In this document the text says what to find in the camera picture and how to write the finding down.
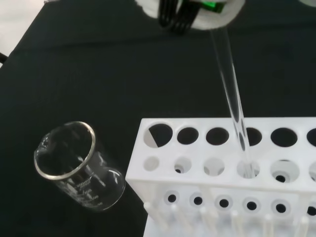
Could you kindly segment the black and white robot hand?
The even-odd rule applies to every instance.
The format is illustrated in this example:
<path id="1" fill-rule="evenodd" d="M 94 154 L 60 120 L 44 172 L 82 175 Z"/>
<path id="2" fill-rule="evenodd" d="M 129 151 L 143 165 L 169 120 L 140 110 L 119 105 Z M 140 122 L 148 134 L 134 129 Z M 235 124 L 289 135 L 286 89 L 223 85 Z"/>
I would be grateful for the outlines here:
<path id="1" fill-rule="evenodd" d="M 231 23 L 244 0 L 137 0 L 149 17 L 168 32 L 183 35 L 190 29 L 213 30 Z"/>

